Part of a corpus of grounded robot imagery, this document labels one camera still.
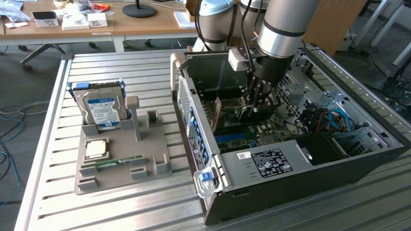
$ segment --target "brown cardboard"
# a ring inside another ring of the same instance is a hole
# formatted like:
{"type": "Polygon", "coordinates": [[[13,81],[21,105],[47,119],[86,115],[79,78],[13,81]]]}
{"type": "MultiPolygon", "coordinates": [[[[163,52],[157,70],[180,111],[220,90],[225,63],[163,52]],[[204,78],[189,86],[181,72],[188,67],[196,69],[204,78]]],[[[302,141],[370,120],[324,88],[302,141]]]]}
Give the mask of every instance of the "brown cardboard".
{"type": "Polygon", "coordinates": [[[186,14],[188,20],[192,23],[194,22],[196,4],[197,4],[197,0],[186,0],[186,3],[185,3],[185,14],[186,14]]]}

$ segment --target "red cable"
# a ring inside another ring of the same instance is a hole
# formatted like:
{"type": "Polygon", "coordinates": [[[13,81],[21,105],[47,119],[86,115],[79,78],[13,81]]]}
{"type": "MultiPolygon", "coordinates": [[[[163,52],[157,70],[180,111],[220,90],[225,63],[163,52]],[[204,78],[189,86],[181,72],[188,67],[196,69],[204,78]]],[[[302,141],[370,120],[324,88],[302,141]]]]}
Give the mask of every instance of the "red cable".
{"type": "Polygon", "coordinates": [[[320,115],[318,125],[316,126],[316,131],[318,131],[318,128],[320,128],[320,123],[321,123],[321,118],[322,118],[324,113],[325,113],[325,112],[322,112],[322,113],[321,113],[321,115],[320,115]]]}

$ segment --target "chair wheel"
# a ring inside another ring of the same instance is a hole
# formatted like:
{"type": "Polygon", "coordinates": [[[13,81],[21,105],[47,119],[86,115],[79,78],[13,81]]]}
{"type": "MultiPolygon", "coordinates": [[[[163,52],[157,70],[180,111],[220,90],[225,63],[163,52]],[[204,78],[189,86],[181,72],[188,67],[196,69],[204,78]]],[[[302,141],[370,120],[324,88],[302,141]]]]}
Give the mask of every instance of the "chair wheel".
{"type": "Polygon", "coordinates": [[[151,47],[151,43],[149,41],[143,42],[145,47],[151,47]]]}
{"type": "Polygon", "coordinates": [[[18,45],[17,47],[18,47],[18,50],[19,50],[19,51],[26,51],[26,46],[18,45]]]}
{"type": "Polygon", "coordinates": [[[93,48],[93,49],[97,47],[97,45],[95,45],[93,42],[89,42],[89,43],[87,43],[87,46],[89,46],[90,48],[93,48]]]}
{"type": "Polygon", "coordinates": [[[30,72],[33,70],[31,66],[26,66],[26,65],[22,65],[21,68],[25,72],[30,72]]]}

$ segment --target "blue memory slot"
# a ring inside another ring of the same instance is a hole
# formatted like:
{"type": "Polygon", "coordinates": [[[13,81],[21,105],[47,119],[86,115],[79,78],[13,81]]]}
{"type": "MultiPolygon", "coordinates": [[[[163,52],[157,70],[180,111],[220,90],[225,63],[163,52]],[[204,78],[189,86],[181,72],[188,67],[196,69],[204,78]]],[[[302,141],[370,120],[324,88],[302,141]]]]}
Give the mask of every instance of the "blue memory slot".
{"type": "Polygon", "coordinates": [[[226,141],[232,141],[232,140],[237,140],[237,139],[244,139],[245,135],[244,133],[234,133],[230,135],[224,135],[224,136],[216,136],[216,142],[226,142],[226,141]]]}

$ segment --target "orange object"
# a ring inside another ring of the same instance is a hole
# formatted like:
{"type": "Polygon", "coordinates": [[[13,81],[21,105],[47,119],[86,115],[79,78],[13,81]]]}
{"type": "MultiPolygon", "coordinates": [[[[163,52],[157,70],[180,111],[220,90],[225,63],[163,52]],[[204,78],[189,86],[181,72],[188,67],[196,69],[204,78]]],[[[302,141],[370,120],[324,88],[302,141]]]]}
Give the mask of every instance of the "orange object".
{"type": "Polygon", "coordinates": [[[105,12],[109,9],[109,5],[97,4],[97,3],[93,3],[91,7],[94,10],[98,10],[101,12],[105,12]]]}

